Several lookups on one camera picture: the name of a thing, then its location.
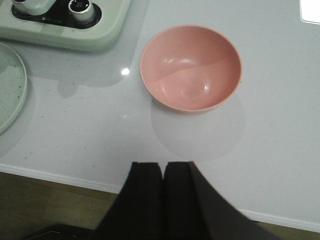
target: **bowl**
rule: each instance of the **bowl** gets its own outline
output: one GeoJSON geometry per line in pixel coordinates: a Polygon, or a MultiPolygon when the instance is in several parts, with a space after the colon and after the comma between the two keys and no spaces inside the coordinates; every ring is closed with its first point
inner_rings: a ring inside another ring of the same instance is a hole
{"type": "Polygon", "coordinates": [[[199,25],[166,29],[144,48],[140,76],[154,99],[180,113],[223,104],[242,76],[240,56],[222,34],[199,25]]]}

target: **glossy table surface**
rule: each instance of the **glossy table surface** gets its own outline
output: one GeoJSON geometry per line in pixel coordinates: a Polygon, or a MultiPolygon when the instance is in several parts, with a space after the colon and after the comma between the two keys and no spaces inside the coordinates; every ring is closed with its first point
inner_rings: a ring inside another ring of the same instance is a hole
{"type": "Polygon", "coordinates": [[[194,161],[251,219],[320,232],[319,40],[289,0],[132,1],[103,52],[1,40],[29,88],[0,135],[0,171],[117,193],[132,161],[194,161]],[[155,102],[139,73],[148,41],[183,24],[222,33],[243,62],[235,95],[201,115],[155,102]]]}

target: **light green plate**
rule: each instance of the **light green plate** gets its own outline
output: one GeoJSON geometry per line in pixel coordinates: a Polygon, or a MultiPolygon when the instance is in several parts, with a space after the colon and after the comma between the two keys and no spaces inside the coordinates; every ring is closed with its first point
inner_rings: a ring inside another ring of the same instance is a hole
{"type": "Polygon", "coordinates": [[[27,95],[27,73],[18,54],[0,42],[0,134],[19,114],[27,95]]]}

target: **bowl rim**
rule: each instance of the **bowl rim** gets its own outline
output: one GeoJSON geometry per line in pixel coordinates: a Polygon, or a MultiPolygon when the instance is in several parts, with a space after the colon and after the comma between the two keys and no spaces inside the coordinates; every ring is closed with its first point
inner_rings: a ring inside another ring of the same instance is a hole
{"type": "Polygon", "coordinates": [[[160,31],[159,33],[157,33],[156,35],[154,35],[148,42],[147,44],[145,45],[142,53],[141,53],[141,56],[140,56],[140,61],[139,61],[139,71],[140,71],[140,78],[143,82],[143,85],[144,87],[147,89],[147,91],[149,92],[149,94],[152,96],[152,98],[154,98],[155,100],[157,100],[159,103],[163,104],[164,106],[170,108],[170,109],[173,109],[173,110],[176,110],[178,112],[184,112],[184,113],[201,113],[201,112],[208,112],[212,109],[215,109],[219,106],[221,106],[223,103],[225,103],[227,100],[229,100],[231,98],[231,96],[236,92],[236,90],[239,88],[240,84],[242,83],[242,76],[243,76],[243,62],[242,62],[242,59],[241,59],[241,56],[239,54],[239,51],[238,49],[235,47],[235,45],[222,33],[210,28],[210,27],[207,27],[207,26],[203,26],[203,25],[197,25],[197,24],[181,24],[181,25],[176,25],[176,26],[172,26],[172,27],[169,27],[169,28],[166,28],[165,30],[162,30],[160,31]],[[149,47],[149,45],[156,39],[158,38],[160,35],[168,32],[168,31],[171,31],[173,29],[177,29],[177,28],[184,28],[184,27],[196,27],[196,28],[200,28],[200,29],[206,29],[206,30],[209,30],[213,33],[216,33],[218,35],[220,35],[221,37],[223,37],[233,48],[233,50],[235,51],[237,57],[238,57],[238,60],[239,60],[239,64],[240,64],[240,73],[239,73],[239,78],[237,80],[237,84],[235,86],[235,88],[232,90],[232,92],[226,97],[224,98],[222,101],[220,101],[219,103],[217,104],[214,104],[212,106],[209,106],[209,107],[205,107],[205,108],[198,108],[198,109],[188,109],[188,108],[181,108],[181,107],[176,107],[174,105],[171,105],[171,104],[167,104],[163,101],[161,101],[160,99],[158,99],[157,97],[155,97],[150,89],[148,88],[148,84],[146,83],[145,81],[145,77],[144,77],[144,74],[143,74],[143,69],[142,69],[142,61],[144,59],[144,56],[146,54],[146,51],[147,51],[147,48],[149,47]]]}

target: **wooden floor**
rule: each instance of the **wooden floor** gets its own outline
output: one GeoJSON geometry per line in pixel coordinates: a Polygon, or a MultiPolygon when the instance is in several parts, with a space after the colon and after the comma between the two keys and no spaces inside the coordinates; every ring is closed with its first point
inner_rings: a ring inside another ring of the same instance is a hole
{"type": "MultiPolygon", "coordinates": [[[[20,240],[53,224],[94,229],[116,197],[0,172],[0,240],[20,240]]],[[[320,240],[320,233],[259,224],[286,240],[320,240]]]]}

